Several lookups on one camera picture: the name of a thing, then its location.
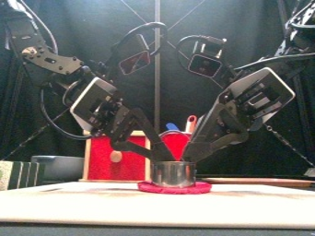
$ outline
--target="metal pole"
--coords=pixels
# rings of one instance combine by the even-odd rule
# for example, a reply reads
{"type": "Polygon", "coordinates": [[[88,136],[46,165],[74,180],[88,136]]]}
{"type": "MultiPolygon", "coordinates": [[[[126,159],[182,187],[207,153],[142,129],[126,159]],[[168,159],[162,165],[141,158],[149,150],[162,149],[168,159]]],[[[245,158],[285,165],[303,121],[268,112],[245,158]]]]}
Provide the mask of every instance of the metal pole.
{"type": "MultiPolygon", "coordinates": [[[[161,21],[160,0],[154,0],[154,21],[161,21]]],[[[160,47],[160,29],[154,29],[154,50],[160,47]]],[[[160,133],[160,54],[154,56],[153,129],[160,133]]]]}

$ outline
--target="black backdrop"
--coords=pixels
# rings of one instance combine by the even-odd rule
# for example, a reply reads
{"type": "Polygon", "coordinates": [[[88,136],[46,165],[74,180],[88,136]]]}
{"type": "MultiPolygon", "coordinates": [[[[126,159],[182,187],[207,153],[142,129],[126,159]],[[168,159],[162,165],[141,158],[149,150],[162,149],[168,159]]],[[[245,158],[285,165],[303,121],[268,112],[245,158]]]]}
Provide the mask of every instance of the black backdrop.
{"type": "MultiPolygon", "coordinates": [[[[110,45],[144,22],[154,20],[154,2],[149,0],[28,0],[54,34],[58,54],[77,56],[82,61],[104,61],[110,45]]],[[[161,117],[160,130],[170,122],[180,129],[188,115],[207,112],[221,89],[205,77],[184,71],[176,61],[173,46],[188,35],[209,35],[228,40],[227,58],[235,66],[273,55],[283,40],[283,24],[277,3],[269,0],[161,0],[160,17],[168,27],[168,44],[161,51],[161,117]]],[[[293,0],[283,1],[291,12],[293,0]]],[[[5,31],[0,29],[1,41],[5,31]]],[[[10,51],[0,48],[0,155],[4,157],[45,125],[40,114],[38,88],[18,74],[10,51]]],[[[150,64],[129,76],[118,77],[116,86],[130,107],[140,107],[153,122],[153,67],[150,64]]],[[[313,128],[313,95],[311,67],[303,75],[307,98],[307,120],[313,128]]],[[[60,98],[46,98],[46,109],[54,117],[64,107],[60,98]]],[[[66,114],[57,120],[66,131],[81,129],[66,114]]],[[[296,100],[283,109],[268,125],[289,140],[309,160],[313,149],[305,145],[296,100]]],[[[28,161],[32,155],[84,156],[84,141],[69,140],[50,127],[29,141],[8,159],[28,161]]],[[[307,163],[261,128],[247,142],[217,151],[197,164],[197,172],[208,174],[292,175],[303,174],[307,163]]]]}

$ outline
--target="white table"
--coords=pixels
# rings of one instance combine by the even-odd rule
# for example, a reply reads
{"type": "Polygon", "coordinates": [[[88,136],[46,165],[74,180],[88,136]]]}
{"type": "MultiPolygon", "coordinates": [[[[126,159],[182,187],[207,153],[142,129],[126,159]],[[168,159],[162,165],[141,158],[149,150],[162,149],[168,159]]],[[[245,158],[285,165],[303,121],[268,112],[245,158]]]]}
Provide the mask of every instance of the white table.
{"type": "Polygon", "coordinates": [[[137,191],[136,183],[60,183],[0,192],[0,200],[2,223],[315,230],[315,192],[267,185],[161,195],[137,191]]]}

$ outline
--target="red object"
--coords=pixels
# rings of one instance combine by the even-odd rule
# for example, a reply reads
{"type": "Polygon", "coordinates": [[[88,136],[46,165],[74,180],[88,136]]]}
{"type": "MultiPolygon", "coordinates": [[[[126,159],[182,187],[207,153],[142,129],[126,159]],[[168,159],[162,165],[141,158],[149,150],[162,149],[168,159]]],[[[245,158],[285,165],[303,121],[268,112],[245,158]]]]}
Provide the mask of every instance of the red object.
{"type": "Polygon", "coordinates": [[[181,131],[165,131],[161,133],[160,138],[168,147],[174,160],[181,160],[181,153],[184,147],[189,141],[191,134],[185,134],[181,131]]]}
{"type": "Polygon", "coordinates": [[[207,194],[212,185],[204,182],[196,182],[195,186],[184,187],[184,188],[173,188],[173,187],[161,187],[154,185],[150,182],[140,182],[137,183],[137,189],[142,192],[154,193],[154,194],[165,194],[165,195],[200,195],[207,194]]]}
{"type": "MultiPolygon", "coordinates": [[[[142,132],[134,131],[129,141],[145,147],[142,132]]],[[[149,178],[149,161],[133,152],[114,151],[106,136],[94,137],[86,144],[84,180],[144,181],[149,178]]]]}

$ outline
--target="silver cup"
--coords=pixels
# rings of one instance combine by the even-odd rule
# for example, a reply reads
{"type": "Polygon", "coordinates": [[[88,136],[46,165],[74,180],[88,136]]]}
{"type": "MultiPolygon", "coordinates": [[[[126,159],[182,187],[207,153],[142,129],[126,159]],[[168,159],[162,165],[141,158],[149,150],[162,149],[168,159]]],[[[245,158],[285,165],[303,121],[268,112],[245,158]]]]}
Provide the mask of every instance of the silver cup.
{"type": "Polygon", "coordinates": [[[187,161],[150,163],[150,181],[162,187],[189,187],[196,184],[196,164],[187,161]]]}

